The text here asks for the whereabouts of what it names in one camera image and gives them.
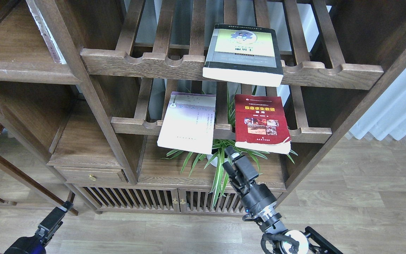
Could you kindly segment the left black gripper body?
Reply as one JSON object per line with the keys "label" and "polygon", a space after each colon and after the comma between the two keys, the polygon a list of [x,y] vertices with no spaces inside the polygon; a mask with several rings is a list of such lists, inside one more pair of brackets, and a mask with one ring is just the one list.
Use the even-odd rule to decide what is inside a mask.
{"label": "left black gripper body", "polygon": [[45,254],[45,247],[52,239],[58,226],[47,230],[40,226],[31,237],[18,238],[4,253],[5,254]]}

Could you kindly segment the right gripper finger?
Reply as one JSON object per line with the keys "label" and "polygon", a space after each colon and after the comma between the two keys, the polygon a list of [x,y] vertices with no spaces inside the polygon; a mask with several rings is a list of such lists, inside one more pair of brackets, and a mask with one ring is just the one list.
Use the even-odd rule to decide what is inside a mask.
{"label": "right gripper finger", "polygon": [[237,171],[233,168],[233,166],[229,163],[229,162],[224,162],[223,163],[223,168],[224,170],[227,172],[230,181],[234,182],[235,184],[238,184],[238,180],[237,180]]}
{"label": "right gripper finger", "polygon": [[233,146],[228,146],[225,148],[224,152],[227,154],[229,161],[237,160],[240,157],[240,153],[236,151]]}

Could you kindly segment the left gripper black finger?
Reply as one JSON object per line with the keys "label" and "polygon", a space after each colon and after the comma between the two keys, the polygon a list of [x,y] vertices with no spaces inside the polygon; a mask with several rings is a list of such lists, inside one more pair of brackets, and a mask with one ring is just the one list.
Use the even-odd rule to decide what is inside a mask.
{"label": "left gripper black finger", "polygon": [[39,224],[39,233],[55,233],[62,225],[62,219],[66,212],[73,208],[70,201],[66,201],[62,206],[55,207],[50,214]]}

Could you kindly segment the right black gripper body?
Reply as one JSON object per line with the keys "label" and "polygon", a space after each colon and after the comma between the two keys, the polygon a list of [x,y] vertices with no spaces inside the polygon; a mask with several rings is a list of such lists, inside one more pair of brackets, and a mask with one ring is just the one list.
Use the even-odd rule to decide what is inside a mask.
{"label": "right black gripper body", "polygon": [[243,221],[256,223],[276,223],[281,215],[275,210],[277,198],[263,183],[258,184],[255,179],[258,172],[245,156],[232,160],[232,166],[237,171],[238,184],[231,182],[232,187],[241,198],[246,214]]}

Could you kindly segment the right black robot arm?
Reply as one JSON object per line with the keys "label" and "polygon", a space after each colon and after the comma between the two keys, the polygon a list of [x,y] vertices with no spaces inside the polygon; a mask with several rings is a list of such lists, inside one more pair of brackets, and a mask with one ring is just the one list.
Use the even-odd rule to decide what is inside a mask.
{"label": "right black robot arm", "polygon": [[289,230],[276,211],[277,198],[265,184],[255,179],[258,172],[250,161],[229,146],[225,152],[232,160],[223,167],[230,177],[230,183],[241,198],[246,214],[243,221],[255,222],[263,232],[260,244],[264,253],[269,254],[339,254],[340,250],[311,227],[304,232]]}

